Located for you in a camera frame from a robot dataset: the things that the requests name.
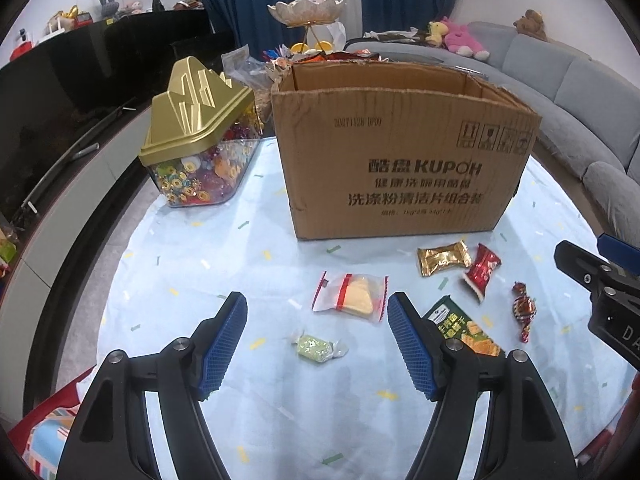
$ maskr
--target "green confetti mark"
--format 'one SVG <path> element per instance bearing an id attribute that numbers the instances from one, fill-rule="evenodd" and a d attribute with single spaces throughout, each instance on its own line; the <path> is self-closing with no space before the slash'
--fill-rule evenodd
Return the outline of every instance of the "green confetti mark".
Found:
<path id="1" fill-rule="evenodd" d="M 342 453 L 338 453 L 337 455 L 333 455 L 333 456 L 330 456 L 329 458 L 325 458 L 324 460 L 322 460 L 322 463 L 324 465 L 329 465 L 331 462 L 335 462 L 336 460 L 340 460 L 341 458 L 344 458 L 344 455 Z"/>

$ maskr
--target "brown cardboard box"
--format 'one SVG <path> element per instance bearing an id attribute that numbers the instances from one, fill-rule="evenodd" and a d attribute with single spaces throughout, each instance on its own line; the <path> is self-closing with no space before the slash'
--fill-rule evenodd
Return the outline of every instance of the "brown cardboard box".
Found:
<path id="1" fill-rule="evenodd" d="M 307 239 L 493 229 L 541 120 L 504 89 L 413 63 L 295 65 L 273 112 Z"/>

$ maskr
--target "screw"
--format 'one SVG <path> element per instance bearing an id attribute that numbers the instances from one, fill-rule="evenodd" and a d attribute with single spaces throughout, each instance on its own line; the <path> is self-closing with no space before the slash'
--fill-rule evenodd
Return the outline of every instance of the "screw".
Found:
<path id="1" fill-rule="evenodd" d="M 124 352 L 122 350 L 114 350 L 113 352 L 110 352 L 109 355 L 107 355 L 108 361 L 113 365 L 122 361 L 123 357 Z"/>
<path id="2" fill-rule="evenodd" d="M 512 355 L 513 358 L 516 359 L 516 361 L 519 363 L 526 363 L 529 359 L 529 356 L 524 350 L 514 350 Z"/>
<path id="3" fill-rule="evenodd" d="M 174 341 L 174 350 L 181 352 L 185 348 L 188 348 L 190 343 L 191 341 L 189 341 L 188 337 L 179 337 Z"/>
<path id="4" fill-rule="evenodd" d="M 449 350 L 457 352 L 458 350 L 462 350 L 462 341 L 460 339 L 449 338 L 445 341 L 445 345 Z"/>

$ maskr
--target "brown teddy bear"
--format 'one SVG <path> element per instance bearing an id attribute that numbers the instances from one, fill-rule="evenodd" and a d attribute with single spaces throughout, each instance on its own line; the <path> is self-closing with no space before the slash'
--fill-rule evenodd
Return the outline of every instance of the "brown teddy bear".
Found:
<path id="1" fill-rule="evenodd" d="M 542 14 L 533 9 L 527 9 L 524 16 L 517 22 L 514 22 L 513 26 L 519 34 L 526 34 L 538 40 L 548 41 L 545 34 L 545 23 L 542 21 Z"/>

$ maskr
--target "plastic container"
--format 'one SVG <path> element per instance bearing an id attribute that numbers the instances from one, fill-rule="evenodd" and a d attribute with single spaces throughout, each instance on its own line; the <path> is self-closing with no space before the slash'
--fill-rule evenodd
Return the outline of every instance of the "plastic container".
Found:
<path id="1" fill-rule="evenodd" d="M 261 137 L 254 92 L 187 57 L 153 99 L 140 161 L 169 206 L 219 204 L 236 193 Z"/>

